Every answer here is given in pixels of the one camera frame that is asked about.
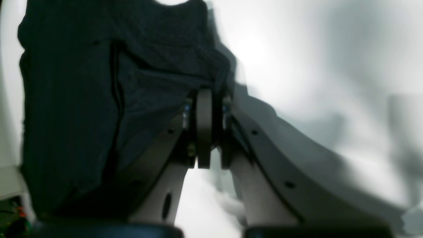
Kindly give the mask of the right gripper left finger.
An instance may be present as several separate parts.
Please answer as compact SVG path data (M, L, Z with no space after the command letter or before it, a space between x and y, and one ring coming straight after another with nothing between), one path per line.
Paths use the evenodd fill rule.
M205 89L113 179L37 221L31 238L182 238L174 227L187 169L205 165Z

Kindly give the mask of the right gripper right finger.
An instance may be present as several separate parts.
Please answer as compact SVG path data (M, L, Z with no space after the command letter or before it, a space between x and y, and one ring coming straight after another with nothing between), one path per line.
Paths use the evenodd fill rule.
M239 184L243 238L393 238L387 223L295 166L231 95L205 91L205 133Z

